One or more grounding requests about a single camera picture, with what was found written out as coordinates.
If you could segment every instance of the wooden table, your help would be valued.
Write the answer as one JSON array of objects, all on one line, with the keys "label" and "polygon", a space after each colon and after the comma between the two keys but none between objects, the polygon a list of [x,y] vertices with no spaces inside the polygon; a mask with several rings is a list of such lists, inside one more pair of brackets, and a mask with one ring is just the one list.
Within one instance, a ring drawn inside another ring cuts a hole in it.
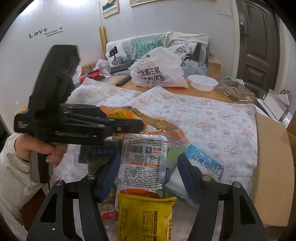
[{"label": "wooden table", "polygon": [[[115,85],[120,80],[122,80],[126,76],[118,76],[118,81],[113,83]],[[186,80],[189,87],[188,88],[179,88],[179,87],[165,87],[165,89],[173,94],[179,94],[179,95],[189,95],[189,96],[195,96],[195,97],[202,97],[202,98],[208,98],[208,99],[214,99],[226,103],[235,103],[235,104],[249,104],[255,102],[242,102],[242,101],[233,101],[228,96],[223,94],[218,88],[215,88],[213,91],[199,91],[197,89],[194,89],[191,84],[190,80]],[[136,86],[131,80],[129,80],[127,83],[125,83],[121,88],[128,89],[128,90],[136,90],[140,92],[146,92],[150,88],[144,88],[141,86]]]}]

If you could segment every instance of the plastic bowl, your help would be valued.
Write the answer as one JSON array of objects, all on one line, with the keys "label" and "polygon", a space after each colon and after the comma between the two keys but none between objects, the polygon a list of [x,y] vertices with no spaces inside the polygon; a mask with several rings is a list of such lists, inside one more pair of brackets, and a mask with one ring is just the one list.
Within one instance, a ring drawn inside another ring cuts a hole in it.
[{"label": "plastic bowl", "polygon": [[201,91],[212,91],[218,85],[216,80],[204,75],[190,75],[188,79],[194,89]]}]

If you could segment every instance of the picture frame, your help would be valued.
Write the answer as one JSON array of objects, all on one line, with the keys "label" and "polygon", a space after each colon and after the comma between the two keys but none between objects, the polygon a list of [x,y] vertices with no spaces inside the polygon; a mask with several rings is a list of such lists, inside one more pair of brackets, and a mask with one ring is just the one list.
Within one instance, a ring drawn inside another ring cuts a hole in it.
[{"label": "picture frame", "polygon": [[101,0],[103,18],[119,12],[119,0]]},{"label": "picture frame", "polygon": [[129,0],[129,1],[130,1],[130,7],[134,7],[143,3],[155,2],[155,1],[161,1],[161,0]]}]

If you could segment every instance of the sleeve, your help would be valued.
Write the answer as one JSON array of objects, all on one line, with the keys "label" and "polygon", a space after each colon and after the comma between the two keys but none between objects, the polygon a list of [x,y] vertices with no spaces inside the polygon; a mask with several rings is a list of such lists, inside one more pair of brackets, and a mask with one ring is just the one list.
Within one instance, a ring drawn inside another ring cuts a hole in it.
[{"label": "sleeve", "polygon": [[21,221],[20,210],[44,184],[31,180],[30,164],[17,156],[15,141],[19,135],[11,135],[0,153],[0,200]]}]

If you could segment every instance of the hand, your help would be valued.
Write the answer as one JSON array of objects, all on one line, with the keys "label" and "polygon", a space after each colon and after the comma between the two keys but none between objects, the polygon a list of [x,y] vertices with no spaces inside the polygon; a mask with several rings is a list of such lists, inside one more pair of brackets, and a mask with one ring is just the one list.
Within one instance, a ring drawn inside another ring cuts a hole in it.
[{"label": "hand", "polygon": [[47,163],[57,167],[67,151],[67,145],[52,146],[27,134],[21,134],[15,141],[15,151],[19,158],[30,162],[31,151],[48,154]]}]

